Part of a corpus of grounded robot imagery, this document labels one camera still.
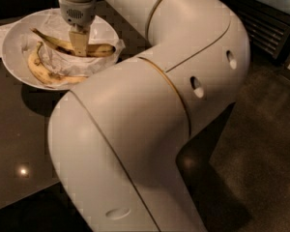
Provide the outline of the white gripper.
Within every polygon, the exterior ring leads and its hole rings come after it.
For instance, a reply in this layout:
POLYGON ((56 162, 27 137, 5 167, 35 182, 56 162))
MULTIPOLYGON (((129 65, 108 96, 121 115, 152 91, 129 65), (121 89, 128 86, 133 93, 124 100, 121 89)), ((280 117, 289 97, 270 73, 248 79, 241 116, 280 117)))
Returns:
POLYGON ((89 27, 95 19, 96 0, 86 2, 73 2, 71 0, 58 0, 62 18, 71 25, 69 38, 74 54, 86 57, 90 36, 89 27))

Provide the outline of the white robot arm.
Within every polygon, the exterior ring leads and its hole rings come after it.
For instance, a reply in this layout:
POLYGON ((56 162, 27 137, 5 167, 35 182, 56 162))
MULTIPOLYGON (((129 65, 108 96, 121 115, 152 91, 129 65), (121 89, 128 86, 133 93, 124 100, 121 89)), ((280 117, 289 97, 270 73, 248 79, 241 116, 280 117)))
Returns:
POLYGON ((150 46, 74 86, 48 126, 56 173, 93 232, 207 232, 176 164, 249 65, 219 0, 105 0, 150 46))

